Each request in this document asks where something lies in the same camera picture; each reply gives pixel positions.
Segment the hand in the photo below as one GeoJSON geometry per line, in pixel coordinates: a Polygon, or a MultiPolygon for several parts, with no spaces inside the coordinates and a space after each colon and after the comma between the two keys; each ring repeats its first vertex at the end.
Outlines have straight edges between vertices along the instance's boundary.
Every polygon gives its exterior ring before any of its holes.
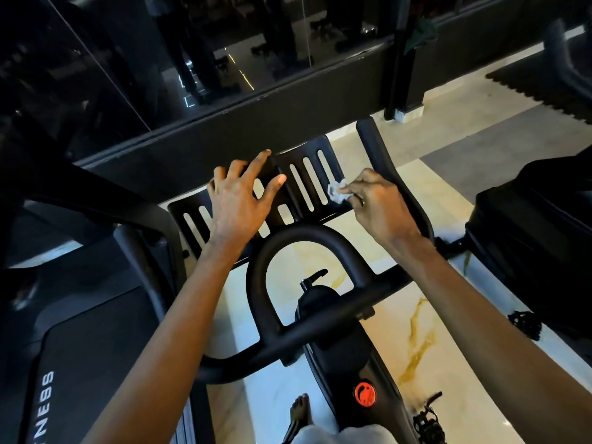
{"type": "Polygon", "coordinates": [[[240,253],[265,221],[276,193],[286,181],[285,175],[277,175],[261,199],[253,196],[255,179],[270,155],[270,150],[261,151],[242,176],[248,165],[244,160],[233,160],[228,172],[224,167],[214,170],[214,178],[208,184],[212,200],[212,243],[233,246],[240,253]]]}
{"type": "Polygon", "coordinates": [[[376,171],[366,168],[349,185],[338,190],[350,197],[358,222],[387,251],[402,257],[412,242],[422,241],[421,233],[397,186],[376,171]]]}

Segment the gym floor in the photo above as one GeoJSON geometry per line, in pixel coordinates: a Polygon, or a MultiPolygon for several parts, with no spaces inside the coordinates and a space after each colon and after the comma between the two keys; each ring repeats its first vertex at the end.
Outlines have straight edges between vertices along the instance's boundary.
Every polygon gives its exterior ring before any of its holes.
{"type": "MultiPolygon", "coordinates": [[[[490,81],[485,73],[477,71],[428,92],[423,116],[406,124],[385,122],[381,113],[375,115],[393,162],[440,237],[460,237],[475,195],[514,178],[526,163],[573,155],[592,144],[592,126],[490,81]]],[[[345,126],[328,137],[348,180],[370,166],[354,127],[345,126]]],[[[328,225],[347,237],[375,271],[394,264],[352,212],[328,225]]],[[[190,270],[194,261],[187,263],[190,270]]],[[[500,314],[526,310],[475,258],[459,256],[452,263],[500,314]]],[[[321,268],[329,273],[318,283],[340,293],[351,288],[337,259],[313,243],[291,245],[271,262],[268,290],[284,324],[294,319],[300,280],[321,268]]],[[[233,270],[224,287],[209,355],[230,356],[259,339],[246,300],[245,272],[246,266],[233,270]]],[[[414,283],[375,310],[374,317],[362,324],[408,407],[418,408],[443,391],[433,407],[448,442],[522,442],[414,283]]],[[[537,344],[592,391],[592,368],[550,329],[544,327],[537,344]]],[[[304,357],[288,368],[277,361],[245,380],[208,387],[218,443],[281,442],[290,405],[304,392],[311,399],[313,420],[335,430],[304,357]]]]}

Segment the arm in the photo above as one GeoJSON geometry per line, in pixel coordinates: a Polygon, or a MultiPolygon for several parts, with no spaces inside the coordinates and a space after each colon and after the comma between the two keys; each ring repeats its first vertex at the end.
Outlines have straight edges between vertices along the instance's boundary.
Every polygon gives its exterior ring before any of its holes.
{"type": "Polygon", "coordinates": [[[421,236],[397,187],[366,169],[342,192],[356,195],[359,223],[413,277],[524,442],[590,442],[592,395],[421,236]]]}
{"type": "Polygon", "coordinates": [[[261,227],[286,176],[274,178],[260,200],[253,183],[270,151],[249,165],[235,160],[214,170],[208,184],[213,224],[195,269],[165,319],[83,443],[168,443],[195,380],[226,277],[261,227]]]}

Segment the rubber floor mat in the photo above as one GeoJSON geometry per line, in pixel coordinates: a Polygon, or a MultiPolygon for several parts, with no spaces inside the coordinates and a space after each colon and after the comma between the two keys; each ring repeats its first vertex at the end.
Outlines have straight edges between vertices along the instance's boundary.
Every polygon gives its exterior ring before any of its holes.
{"type": "MultiPolygon", "coordinates": [[[[592,40],[580,34],[571,38],[568,46],[573,66],[592,79],[592,40]]],[[[592,124],[592,104],[583,101],[559,80],[544,51],[489,73],[487,78],[592,124]]]]}

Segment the white marble floor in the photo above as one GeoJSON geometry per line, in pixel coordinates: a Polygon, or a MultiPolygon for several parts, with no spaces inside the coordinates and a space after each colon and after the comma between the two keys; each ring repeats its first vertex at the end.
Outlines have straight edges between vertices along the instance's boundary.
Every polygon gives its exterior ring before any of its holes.
{"type": "MultiPolygon", "coordinates": [[[[474,134],[537,103],[483,78],[469,81],[425,105],[422,119],[408,124],[378,121],[389,153],[401,177],[425,209],[440,236],[458,237],[472,205],[430,170],[418,157],[474,134]]],[[[329,135],[347,178],[369,165],[355,133],[329,135]]],[[[392,259],[355,221],[350,212],[328,225],[341,232],[359,250],[374,271],[394,264],[392,259]]],[[[452,263],[463,270],[463,256],[452,263]]],[[[318,283],[343,293],[351,287],[344,269],[326,249],[312,243],[296,243],[271,262],[268,291],[282,322],[294,317],[301,294],[299,282],[327,268],[318,283]]],[[[246,266],[233,270],[216,311],[208,353],[225,357],[240,351],[259,337],[245,293],[246,266]]],[[[483,295],[507,314],[519,301],[476,259],[470,259],[467,278],[483,295]]],[[[487,395],[417,285],[410,284],[375,307],[373,318],[362,321],[368,335],[398,383],[410,410],[437,391],[444,396],[434,404],[448,442],[519,443],[520,437],[487,395]]],[[[539,345],[588,389],[592,370],[550,330],[539,345]]],[[[208,387],[216,438],[219,443],[277,443],[289,422],[289,407],[307,392],[313,419],[329,430],[335,420],[305,358],[285,368],[280,362],[238,382],[208,387]]]]}

